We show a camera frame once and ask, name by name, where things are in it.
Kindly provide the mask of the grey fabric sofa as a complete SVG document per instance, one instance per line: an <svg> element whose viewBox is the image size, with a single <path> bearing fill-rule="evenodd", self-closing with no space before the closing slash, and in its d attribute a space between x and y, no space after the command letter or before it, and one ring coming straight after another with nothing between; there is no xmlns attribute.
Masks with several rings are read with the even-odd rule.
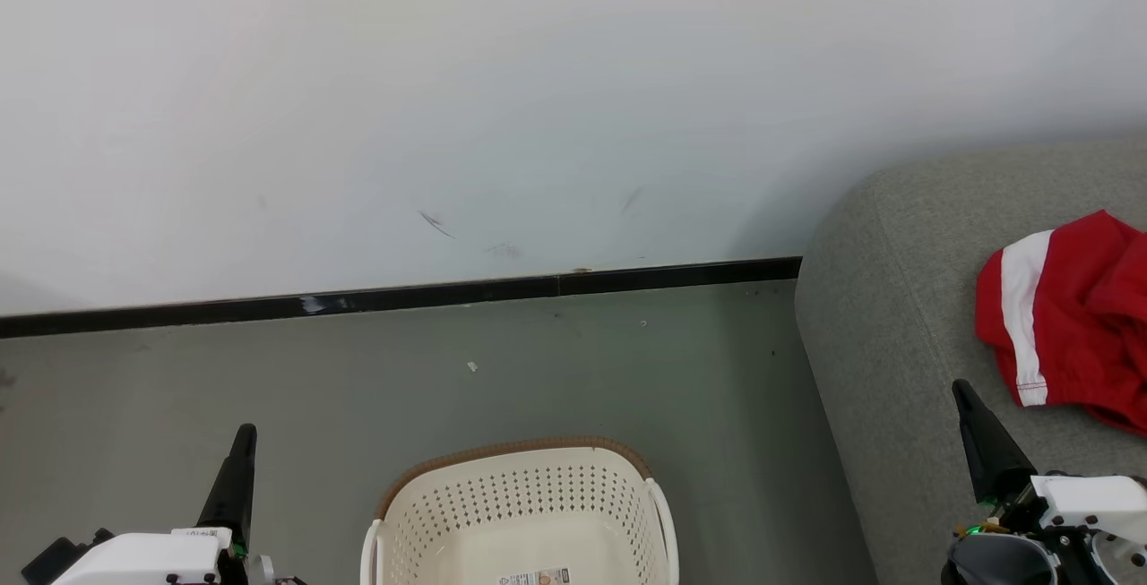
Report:
<svg viewBox="0 0 1147 585"><path fill-rule="evenodd" d="M881 585L939 585L955 526L980 518L957 379L1038 469L1147 477L1142 435L1016 405L972 327L991 253L1100 209L1147 231L1147 139L915 159L866 178L816 229L799 337Z"/></svg>

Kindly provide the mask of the red white-striped garment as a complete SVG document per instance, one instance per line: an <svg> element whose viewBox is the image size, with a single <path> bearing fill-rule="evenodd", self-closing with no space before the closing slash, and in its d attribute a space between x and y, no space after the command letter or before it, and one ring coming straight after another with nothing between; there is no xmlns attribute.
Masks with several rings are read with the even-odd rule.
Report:
<svg viewBox="0 0 1147 585"><path fill-rule="evenodd" d="M1103 335L1091 407L1147 437L1147 231L1131 239L1087 295L1086 307Z"/></svg>
<svg viewBox="0 0 1147 585"><path fill-rule="evenodd" d="M1142 231L1105 211L1021 237L980 271L975 332L992 348L1004 384L1021 407L1091 407L1102 333L1087 295Z"/></svg>

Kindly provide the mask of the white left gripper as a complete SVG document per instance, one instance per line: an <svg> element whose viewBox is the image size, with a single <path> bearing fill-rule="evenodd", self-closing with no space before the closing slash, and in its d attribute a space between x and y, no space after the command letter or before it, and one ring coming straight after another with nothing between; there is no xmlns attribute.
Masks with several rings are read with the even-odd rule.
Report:
<svg viewBox="0 0 1147 585"><path fill-rule="evenodd" d="M198 516L196 528L163 533L107 536L67 559L52 585L307 585L275 574L270 556L251 556L253 518L253 423L237 427Z"/></svg>

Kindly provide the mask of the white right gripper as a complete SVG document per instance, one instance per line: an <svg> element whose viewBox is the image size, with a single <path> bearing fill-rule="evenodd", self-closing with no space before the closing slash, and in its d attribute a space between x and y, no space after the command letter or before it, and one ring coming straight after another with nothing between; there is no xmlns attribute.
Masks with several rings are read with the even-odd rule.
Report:
<svg viewBox="0 0 1147 585"><path fill-rule="evenodd" d="M1147 585L1147 479L1037 475L970 382L952 396L988 518L958 528L941 585Z"/></svg>

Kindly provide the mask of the black wall baseboard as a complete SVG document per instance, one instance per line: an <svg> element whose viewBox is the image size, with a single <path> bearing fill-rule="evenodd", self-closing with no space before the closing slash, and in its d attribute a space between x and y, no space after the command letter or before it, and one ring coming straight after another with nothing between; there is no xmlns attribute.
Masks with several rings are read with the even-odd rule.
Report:
<svg viewBox="0 0 1147 585"><path fill-rule="evenodd" d="M614 271L468 281L349 292L151 305L116 310L0 317L0 340L33 340L67 333L143 332L213 323L262 323L298 317L381 313L491 302L621 294L798 278L799 257L710 262Z"/></svg>

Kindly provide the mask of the cream perforated laundry basket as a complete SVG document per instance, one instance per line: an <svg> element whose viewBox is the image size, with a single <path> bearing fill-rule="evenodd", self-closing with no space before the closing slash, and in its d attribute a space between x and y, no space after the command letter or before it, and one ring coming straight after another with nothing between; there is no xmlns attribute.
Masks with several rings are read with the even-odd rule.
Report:
<svg viewBox="0 0 1147 585"><path fill-rule="evenodd" d="M496 443L409 468L365 535L358 582L496 585L557 567L574 585L680 585L668 497L625 443Z"/></svg>

